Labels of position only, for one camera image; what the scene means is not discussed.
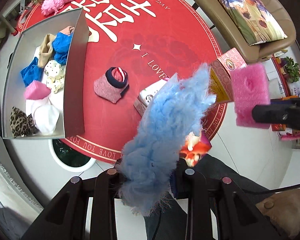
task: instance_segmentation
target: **red round table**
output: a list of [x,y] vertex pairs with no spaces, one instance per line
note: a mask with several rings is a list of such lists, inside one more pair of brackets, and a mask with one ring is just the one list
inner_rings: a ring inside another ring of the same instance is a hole
[[[133,102],[139,92],[175,72],[187,78],[202,62],[210,63],[221,53],[210,29],[184,0],[75,0],[59,12],[78,7],[85,10],[90,30],[83,87],[85,133],[62,141],[111,163],[121,157],[122,147],[137,133],[141,116]],[[36,5],[22,28],[45,18]],[[130,84],[116,104],[93,90],[93,82],[112,66],[124,69]],[[218,104],[205,117],[210,140],[225,111],[226,104]]]

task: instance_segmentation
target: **pillow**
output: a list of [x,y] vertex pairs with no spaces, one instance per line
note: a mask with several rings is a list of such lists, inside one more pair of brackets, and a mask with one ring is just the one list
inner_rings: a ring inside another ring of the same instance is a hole
[[219,0],[251,46],[287,38],[261,0]]

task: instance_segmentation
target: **white wall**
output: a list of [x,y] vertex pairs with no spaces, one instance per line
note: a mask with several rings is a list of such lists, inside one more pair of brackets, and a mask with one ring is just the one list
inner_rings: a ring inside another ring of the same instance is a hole
[[292,186],[300,183],[300,150],[293,149],[287,173],[283,178],[280,187]]

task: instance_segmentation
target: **blue fluffy fabric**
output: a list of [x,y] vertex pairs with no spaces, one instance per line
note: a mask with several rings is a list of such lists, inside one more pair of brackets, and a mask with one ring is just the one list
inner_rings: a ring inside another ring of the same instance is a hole
[[55,51],[54,60],[61,65],[67,63],[68,52],[73,33],[69,36],[63,33],[57,33],[55,40],[52,42],[52,47]]
[[174,74],[151,100],[138,134],[124,146],[122,162],[116,168],[128,181],[119,195],[134,212],[148,216],[168,191],[186,136],[192,131],[199,134],[201,118],[216,100],[208,94],[209,82],[207,64],[186,80],[178,81]]
[[38,58],[34,57],[28,67],[20,71],[25,86],[31,84],[33,80],[41,81],[43,68],[38,67]]

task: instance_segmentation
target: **chair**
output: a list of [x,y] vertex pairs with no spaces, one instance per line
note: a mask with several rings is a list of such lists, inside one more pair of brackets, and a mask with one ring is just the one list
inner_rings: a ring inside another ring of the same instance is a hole
[[296,29],[282,4],[278,0],[261,1],[281,26],[284,33],[288,36],[287,38],[249,46],[218,0],[194,0],[193,8],[197,9],[199,6],[219,30],[230,48],[236,48],[247,63],[253,63],[261,61],[262,58],[281,49],[285,49],[296,40]]

